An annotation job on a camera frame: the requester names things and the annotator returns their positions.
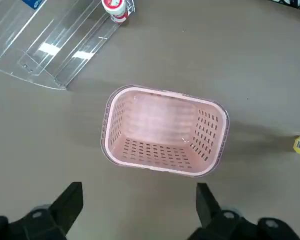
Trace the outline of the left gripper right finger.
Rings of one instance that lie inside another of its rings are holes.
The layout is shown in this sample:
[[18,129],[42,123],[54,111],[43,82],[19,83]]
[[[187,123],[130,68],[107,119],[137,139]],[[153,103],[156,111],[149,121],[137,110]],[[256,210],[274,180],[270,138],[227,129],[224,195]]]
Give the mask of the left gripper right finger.
[[196,185],[196,212],[201,223],[191,240],[299,240],[284,221],[263,217],[252,223],[235,210],[223,209],[206,183]]

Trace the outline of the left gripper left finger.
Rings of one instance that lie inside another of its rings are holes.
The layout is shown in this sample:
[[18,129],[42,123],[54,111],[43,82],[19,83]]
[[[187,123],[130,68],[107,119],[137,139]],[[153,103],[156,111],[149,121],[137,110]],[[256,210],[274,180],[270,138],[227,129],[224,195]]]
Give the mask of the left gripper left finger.
[[57,199],[10,222],[0,215],[0,240],[65,240],[84,206],[83,185],[72,182]]

